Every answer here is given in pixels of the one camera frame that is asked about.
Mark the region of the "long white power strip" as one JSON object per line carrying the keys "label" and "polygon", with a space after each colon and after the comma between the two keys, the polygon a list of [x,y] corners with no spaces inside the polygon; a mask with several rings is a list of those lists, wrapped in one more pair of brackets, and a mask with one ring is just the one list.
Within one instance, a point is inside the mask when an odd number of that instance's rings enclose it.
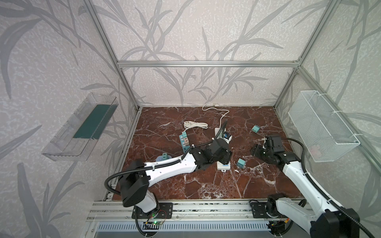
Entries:
{"label": "long white power strip", "polygon": [[228,161],[228,163],[225,164],[225,162],[227,161],[226,158],[224,157],[227,153],[226,149],[224,147],[226,145],[226,141],[223,140],[224,142],[222,142],[221,140],[219,140],[220,137],[217,135],[219,130],[220,130],[220,128],[215,128],[214,133],[215,133],[215,138],[218,138],[217,139],[218,145],[222,146],[221,149],[218,149],[218,151],[217,151],[218,156],[222,156],[222,162],[220,162],[220,160],[218,159],[216,164],[217,164],[217,170],[225,173],[231,169],[231,163],[230,163],[230,161]]}

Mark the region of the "pink charger plug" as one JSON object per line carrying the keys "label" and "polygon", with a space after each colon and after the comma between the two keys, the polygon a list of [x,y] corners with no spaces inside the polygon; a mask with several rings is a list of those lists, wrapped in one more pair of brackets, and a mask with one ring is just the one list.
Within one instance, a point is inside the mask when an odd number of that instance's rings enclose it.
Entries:
{"label": "pink charger plug", "polygon": [[189,143],[189,140],[188,138],[184,138],[184,146],[189,146],[190,143]]}

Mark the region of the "teal power strip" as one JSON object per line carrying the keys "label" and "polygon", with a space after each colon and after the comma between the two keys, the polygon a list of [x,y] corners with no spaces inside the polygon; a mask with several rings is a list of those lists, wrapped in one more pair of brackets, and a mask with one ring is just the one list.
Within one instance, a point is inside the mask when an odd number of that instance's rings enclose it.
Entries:
{"label": "teal power strip", "polygon": [[190,148],[190,142],[189,142],[187,133],[183,131],[182,134],[179,135],[179,139],[180,139],[183,152],[185,153]]}

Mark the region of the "light blue square socket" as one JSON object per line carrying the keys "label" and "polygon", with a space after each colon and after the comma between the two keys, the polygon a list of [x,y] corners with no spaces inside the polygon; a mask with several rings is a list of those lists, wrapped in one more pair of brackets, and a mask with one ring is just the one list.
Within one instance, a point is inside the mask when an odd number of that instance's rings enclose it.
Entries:
{"label": "light blue square socket", "polygon": [[162,162],[162,161],[165,161],[168,159],[172,159],[172,157],[170,155],[168,155],[167,153],[163,153],[161,156],[158,156],[155,161],[156,162]]}

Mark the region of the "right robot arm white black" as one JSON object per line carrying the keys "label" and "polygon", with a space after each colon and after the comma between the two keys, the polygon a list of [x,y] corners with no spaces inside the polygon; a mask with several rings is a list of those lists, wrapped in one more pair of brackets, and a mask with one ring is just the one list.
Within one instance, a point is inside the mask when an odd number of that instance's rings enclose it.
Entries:
{"label": "right robot arm white black", "polygon": [[304,199],[297,204],[281,193],[270,195],[262,208],[265,214],[272,218],[287,217],[312,238],[358,238],[360,232],[369,238],[374,237],[361,224],[354,209],[345,208],[336,201],[307,171],[304,154],[298,157],[284,149],[284,140],[279,135],[266,136],[262,145],[256,144],[251,149],[251,155],[276,165]]}

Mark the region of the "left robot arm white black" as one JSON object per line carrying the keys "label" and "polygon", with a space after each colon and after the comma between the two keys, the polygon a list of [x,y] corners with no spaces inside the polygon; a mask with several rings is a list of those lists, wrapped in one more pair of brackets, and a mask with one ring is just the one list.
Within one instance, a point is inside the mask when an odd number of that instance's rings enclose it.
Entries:
{"label": "left robot arm white black", "polygon": [[229,164],[231,139],[229,135],[193,145],[182,156],[165,161],[144,163],[136,160],[126,171],[106,178],[104,186],[109,192],[121,196],[124,207],[136,206],[144,214],[153,216],[160,210],[160,205],[149,187],[180,174],[206,170],[216,162]]}

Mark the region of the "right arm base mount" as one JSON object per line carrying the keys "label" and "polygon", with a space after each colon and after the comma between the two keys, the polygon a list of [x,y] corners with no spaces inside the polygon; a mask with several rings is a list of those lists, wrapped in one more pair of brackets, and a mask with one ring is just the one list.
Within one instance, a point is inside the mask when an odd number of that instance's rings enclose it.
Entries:
{"label": "right arm base mount", "polygon": [[252,210],[253,218],[263,218],[263,219],[276,219],[280,218],[279,213],[270,214],[266,209],[266,202],[260,202],[257,200],[251,200],[249,205]]}

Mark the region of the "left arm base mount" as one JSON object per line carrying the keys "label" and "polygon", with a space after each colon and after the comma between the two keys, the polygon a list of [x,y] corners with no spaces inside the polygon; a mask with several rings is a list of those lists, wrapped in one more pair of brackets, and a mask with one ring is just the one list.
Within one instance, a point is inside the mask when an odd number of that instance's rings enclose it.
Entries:
{"label": "left arm base mount", "polygon": [[134,207],[132,218],[135,219],[171,219],[173,213],[173,203],[171,202],[159,202],[157,207],[150,212],[143,212],[143,210],[137,206]]}

